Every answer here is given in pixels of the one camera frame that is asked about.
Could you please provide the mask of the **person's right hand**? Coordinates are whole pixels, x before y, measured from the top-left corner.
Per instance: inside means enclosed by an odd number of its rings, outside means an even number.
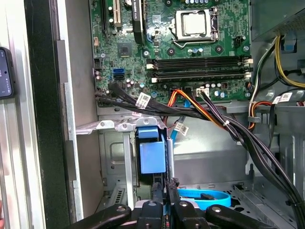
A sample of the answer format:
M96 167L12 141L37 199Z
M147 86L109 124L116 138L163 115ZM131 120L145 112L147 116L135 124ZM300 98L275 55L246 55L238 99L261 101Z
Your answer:
M2 201L0 201L0 229L4 229L5 228L5 220L4 217L2 215Z

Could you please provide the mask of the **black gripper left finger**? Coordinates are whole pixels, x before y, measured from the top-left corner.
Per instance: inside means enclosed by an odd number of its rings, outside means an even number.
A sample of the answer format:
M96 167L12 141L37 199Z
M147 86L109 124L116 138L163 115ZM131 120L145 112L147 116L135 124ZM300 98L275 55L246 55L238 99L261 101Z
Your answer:
M140 200L134 209L124 204L114 204L86 217L68 229L162 229L163 188L161 183L152 186L152 199Z

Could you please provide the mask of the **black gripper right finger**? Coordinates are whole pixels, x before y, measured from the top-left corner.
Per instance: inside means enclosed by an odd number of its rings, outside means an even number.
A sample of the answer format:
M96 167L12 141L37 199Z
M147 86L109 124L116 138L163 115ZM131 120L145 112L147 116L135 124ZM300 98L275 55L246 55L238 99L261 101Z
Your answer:
M173 229L272 229L261 221L244 215L234 209L214 204L207 210L200 210L194 202L181 200L178 194L178 179L167 183L171 204Z

